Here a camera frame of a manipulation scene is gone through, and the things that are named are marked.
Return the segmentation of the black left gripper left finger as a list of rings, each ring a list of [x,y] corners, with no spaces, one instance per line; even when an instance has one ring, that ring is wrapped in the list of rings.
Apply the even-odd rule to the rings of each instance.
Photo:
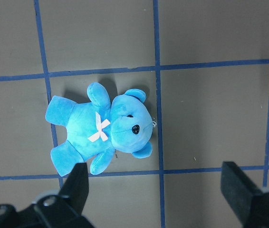
[[[89,193],[86,163],[77,163],[57,194],[46,195],[22,211],[0,204],[0,228],[92,228],[82,211]]]

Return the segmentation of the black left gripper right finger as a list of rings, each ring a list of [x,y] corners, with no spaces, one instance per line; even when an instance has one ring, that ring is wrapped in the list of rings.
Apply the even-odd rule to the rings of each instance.
[[[244,228],[269,228],[269,188],[258,187],[233,161],[222,163],[221,192]]]

